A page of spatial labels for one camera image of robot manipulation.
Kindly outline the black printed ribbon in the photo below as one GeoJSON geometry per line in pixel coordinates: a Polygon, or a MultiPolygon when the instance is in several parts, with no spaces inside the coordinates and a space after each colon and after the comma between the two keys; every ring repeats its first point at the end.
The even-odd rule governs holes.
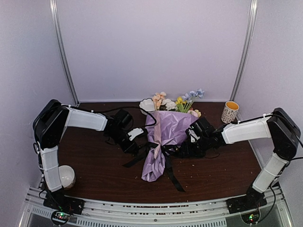
{"type": "Polygon", "coordinates": [[[139,149],[142,148],[144,148],[144,151],[141,154],[136,155],[133,160],[123,164],[123,166],[130,168],[139,161],[145,160],[142,170],[142,180],[155,182],[166,173],[177,191],[184,192],[185,190],[173,173],[173,166],[170,159],[172,155],[176,154],[174,149],[177,148],[177,146],[161,146],[157,143],[146,142],[139,146],[139,149]]]}

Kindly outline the pink wrapping paper sheet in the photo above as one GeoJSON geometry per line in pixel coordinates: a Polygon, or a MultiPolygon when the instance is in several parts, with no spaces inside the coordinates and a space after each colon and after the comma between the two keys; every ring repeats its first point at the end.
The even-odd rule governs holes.
{"type": "Polygon", "coordinates": [[[148,182],[156,181],[163,175],[166,158],[162,146],[181,145],[187,138],[186,130],[198,117],[174,111],[154,111],[146,118],[147,139],[158,146],[151,148],[145,159],[142,179],[148,182]]]}

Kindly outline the scalloped white bowl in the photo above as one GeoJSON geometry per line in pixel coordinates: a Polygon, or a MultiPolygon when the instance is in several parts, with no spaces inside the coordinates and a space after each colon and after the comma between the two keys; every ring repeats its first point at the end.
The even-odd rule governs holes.
{"type": "Polygon", "coordinates": [[[144,115],[147,115],[147,112],[155,111],[154,102],[151,98],[142,100],[139,104],[139,107],[144,110],[141,110],[141,113],[144,115]]]}

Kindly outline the blue flower stem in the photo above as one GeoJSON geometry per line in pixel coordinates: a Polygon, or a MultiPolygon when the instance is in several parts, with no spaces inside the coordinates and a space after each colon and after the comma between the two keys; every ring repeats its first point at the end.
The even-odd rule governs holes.
{"type": "Polygon", "coordinates": [[[185,102],[183,112],[186,113],[190,107],[193,105],[196,99],[201,99],[204,96],[205,91],[201,88],[197,89],[196,91],[192,90],[185,93],[182,96],[182,100],[185,102]]]}

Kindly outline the patterned mug orange inside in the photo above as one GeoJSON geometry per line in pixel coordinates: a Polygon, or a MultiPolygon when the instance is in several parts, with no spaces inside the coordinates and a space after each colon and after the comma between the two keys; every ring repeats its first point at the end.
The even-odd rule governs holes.
{"type": "Polygon", "coordinates": [[[222,112],[221,121],[227,124],[234,121],[239,108],[239,105],[234,101],[226,102],[222,112]]]}

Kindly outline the peach flower stem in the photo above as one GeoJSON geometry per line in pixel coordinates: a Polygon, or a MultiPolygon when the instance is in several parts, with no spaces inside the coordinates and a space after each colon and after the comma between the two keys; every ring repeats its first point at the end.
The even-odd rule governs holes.
{"type": "Polygon", "coordinates": [[[166,97],[165,92],[155,93],[155,95],[152,97],[155,110],[159,110],[162,101],[165,99],[165,97],[166,97]]]}

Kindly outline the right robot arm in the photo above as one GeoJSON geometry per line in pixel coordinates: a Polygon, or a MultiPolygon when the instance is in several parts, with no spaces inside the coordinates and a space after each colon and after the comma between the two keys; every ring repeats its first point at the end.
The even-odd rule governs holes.
{"type": "Polygon", "coordinates": [[[181,157],[203,157],[206,151],[218,149],[238,142],[270,140],[272,154],[261,172],[243,197],[246,208],[254,208],[261,195],[281,175],[283,170],[295,159],[299,146],[302,146],[301,131],[283,108],[237,123],[224,124],[216,129],[202,117],[186,130],[187,138],[178,149],[181,157]]]}

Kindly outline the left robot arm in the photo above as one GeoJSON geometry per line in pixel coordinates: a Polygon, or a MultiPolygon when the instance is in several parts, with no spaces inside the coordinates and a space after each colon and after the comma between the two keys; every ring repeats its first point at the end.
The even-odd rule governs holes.
{"type": "Polygon", "coordinates": [[[59,149],[68,136],[81,132],[104,134],[125,153],[137,154],[135,139],[144,133],[142,127],[128,129],[133,121],[124,108],[110,111],[87,110],[72,105],[64,105],[56,99],[50,100],[33,122],[34,150],[38,156],[38,166],[52,192],[49,201],[58,210],[68,206],[68,199],[58,191],[63,188],[59,174],[59,149]]]}

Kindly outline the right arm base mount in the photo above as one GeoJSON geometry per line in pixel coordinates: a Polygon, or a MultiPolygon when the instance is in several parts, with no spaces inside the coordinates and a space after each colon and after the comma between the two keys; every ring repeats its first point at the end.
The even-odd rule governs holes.
{"type": "Polygon", "coordinates": [[[267,200],[264,195],[254,198],[251,195],[244,195],[240,197],[230,198],[226,201],[227,208],[230,214],[244,212],[248,210],[257,209],[260,206],[267,205],[267,200]]]}

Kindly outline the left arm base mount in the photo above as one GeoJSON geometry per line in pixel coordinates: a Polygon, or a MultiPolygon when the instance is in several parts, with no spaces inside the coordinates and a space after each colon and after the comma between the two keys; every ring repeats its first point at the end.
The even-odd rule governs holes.
{"type": "Polygon", "coordinates": [[[60,205],[55,203],[51,198],[46,198],[43,202],[45,207],[52,208],[54,210],[62,210],[66,213],[81,215],[84,208],[85,201],[82,199],[76,199],[72,197],[64,197],[60,205]]]}

